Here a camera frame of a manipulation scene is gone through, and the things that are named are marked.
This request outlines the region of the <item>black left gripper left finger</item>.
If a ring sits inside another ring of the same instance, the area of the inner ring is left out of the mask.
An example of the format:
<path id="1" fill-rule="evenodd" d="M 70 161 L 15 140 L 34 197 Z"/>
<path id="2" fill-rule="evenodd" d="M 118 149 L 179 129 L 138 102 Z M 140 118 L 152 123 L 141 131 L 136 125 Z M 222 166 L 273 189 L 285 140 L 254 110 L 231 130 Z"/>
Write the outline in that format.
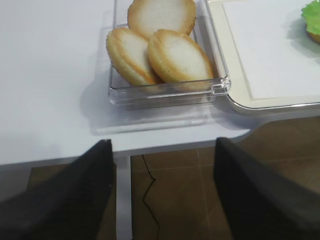
<path id="1" fill-rule="evenodd" d="M 2 240 L 95 240 L 112 192 L 112 142 L 0 204 Z"/>

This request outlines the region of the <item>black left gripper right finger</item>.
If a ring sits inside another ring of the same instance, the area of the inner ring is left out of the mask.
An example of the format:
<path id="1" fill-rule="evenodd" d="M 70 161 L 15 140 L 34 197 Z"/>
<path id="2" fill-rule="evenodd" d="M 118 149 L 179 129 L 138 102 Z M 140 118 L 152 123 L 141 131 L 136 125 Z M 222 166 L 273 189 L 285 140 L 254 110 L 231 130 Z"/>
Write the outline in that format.
<path id="1" fill-rule="evenodd" d="M 226 137 L 216 139 L 214 182 L 235 240 L 320 238 L 320 195 L 273 171 Z"/>

